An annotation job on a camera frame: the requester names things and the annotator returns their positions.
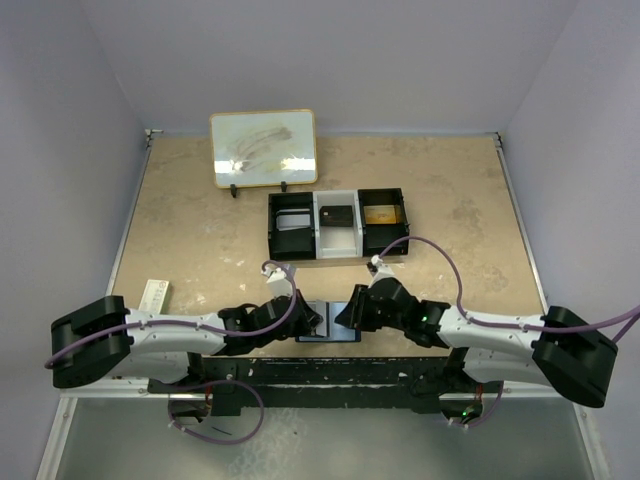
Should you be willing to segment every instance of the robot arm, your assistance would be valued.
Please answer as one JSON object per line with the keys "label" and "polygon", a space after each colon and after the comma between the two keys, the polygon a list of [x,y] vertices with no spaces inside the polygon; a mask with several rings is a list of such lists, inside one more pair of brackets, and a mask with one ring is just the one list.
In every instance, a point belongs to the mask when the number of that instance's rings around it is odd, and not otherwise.
{"label": "robot arm", "polygon": [[[536,383],[550,385],[582,405],[604,405],[617,355],[611,340],[597,331],[559,335],[513,328],[586,325],[569,310],[551,307],[546,315],[527,317],[468,312],[512,326],[488,328],[468,321],[448,303],[412,296],[379,260],[370,270],[373,281],[369,286],[355,286],[336,323],[368,332],[395,328],[425,348],[452,348],[448,367],[443,370],[450,383]],[[54,386],[72,388],[114,376],[197,384],[206,377],[202,355],[243,355],[274,340],[313,335],[323,318],[297,290],[293,301],[293,290],[285,277],[282,270],[271,272],[267,284],[274,298],[262,306],[245,304],[204,316],[129,310],[122,297],[113,296],[77,310],[51,327],[53,352],[60,357],[51,365]],[[104,335],[109,329],[113,333]],[[80,340],[85,341],[79,348],[60,354]]]}
{"label": "robot arm", "polygon": [[[524,328],[476,325],[448,303],[419,300],[374,257],[371,284],[356,285],[336,322],[348,328],[376,331],[390,327],[424,347],[458,351],[459,368],[478,383],[516,381],[552,386],[565,398],[602,407],[617,347],[597,331],[559,335]],[[467,317],[510,326],[575,327],[587,325],[571,311],[551,307],[546,315],[505,316],[467,312]]]}
{"label": "robot arm", "polygon": [[155,315],[127,309],[118,296],[76,310],[51,325],[54,354],[97,332],[117,331],[87,342],[56,361],[52,365],[53,385],[74,388],[117,376],[148,377],[171,384],[189,377],[197,380],[203,374],[202,355],[243,355],[274,340],[314,334],[323,319],[296,291],[293,310],[283,324],[261,335],[240,336],[242,332],[268,329],[290,307],[292,288],[281,269],[270,272],[267,285],[275,298],[261,306],[243,304],[202,316]]}

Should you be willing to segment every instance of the gray floor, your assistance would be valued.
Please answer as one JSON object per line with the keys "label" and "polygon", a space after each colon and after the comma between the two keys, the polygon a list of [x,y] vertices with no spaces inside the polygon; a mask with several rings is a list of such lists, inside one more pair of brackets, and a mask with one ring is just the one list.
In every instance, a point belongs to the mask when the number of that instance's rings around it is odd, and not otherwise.
{"label": "gray floor", "polygon": [[[242,434],[257,418],[245,409],[212,420]],[[592,478],[572,406],[561,399],[505,400],[466,432],[402,410],[270,409],[253,440],[231,447],[167,424],[166,400],[78,400],[58,479]]]}

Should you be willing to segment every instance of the gray wall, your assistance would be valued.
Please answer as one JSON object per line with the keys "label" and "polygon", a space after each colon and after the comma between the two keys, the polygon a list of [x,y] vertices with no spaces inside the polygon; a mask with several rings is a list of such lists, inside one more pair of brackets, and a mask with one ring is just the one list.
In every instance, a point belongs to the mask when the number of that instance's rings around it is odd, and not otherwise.
{"label": "gray wall", "polygon": [[[582,0],[506,134],[549,301],[602,320],[640,303],[640,2]],[[638,477],[640,326],[597,412],[617,478]]]}
{"label": "gray wall", "polygon": [[506,127],[577,0],[83,0],[147,127],[312,108],[321,132]]}
{"label": "gray wall", "polygon": [[0,464],[33,478],[49,324],[102,295],[144,132],[75,0],[0,2]]}

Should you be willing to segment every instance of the whiteboard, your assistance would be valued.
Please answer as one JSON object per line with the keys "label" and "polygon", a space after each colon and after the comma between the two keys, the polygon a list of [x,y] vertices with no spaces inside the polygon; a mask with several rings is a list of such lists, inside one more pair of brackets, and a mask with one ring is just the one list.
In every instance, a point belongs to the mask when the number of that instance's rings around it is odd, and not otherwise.
{"label": "whiteboard", "polygon": [[215,182],[220,188],[313,183],[315,122],[311,110],[211,115]]}

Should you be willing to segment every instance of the tabletop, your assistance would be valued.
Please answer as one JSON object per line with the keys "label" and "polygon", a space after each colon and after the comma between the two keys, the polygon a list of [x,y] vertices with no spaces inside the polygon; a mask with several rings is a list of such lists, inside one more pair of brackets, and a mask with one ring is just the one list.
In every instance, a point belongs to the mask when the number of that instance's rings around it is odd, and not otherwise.
{"label": "tabletop", "polygon": [[[427,237],[453,257],[469,310],[540,313],[535,279],[507,183],[490,137],[320,137],[318,181],[287,191],[402,188],[411,234]],[[260,265],[268,258],[268,194],[247,188],[232,198],[214,183],[210,140],[154,141],[122,253],[113,293],[136,308],[147,279],[168,280],[164,313],[201,315],[269,300]],[[413,243],[393,265],[416,297],[453,302],[455,278],[439,253]],[[296,283],[308,301],[347,301],[371,277],[361,262],[305,263]],[[401,332],[363,333],[360,343],[274,341],[249,356],[441,356]]]}

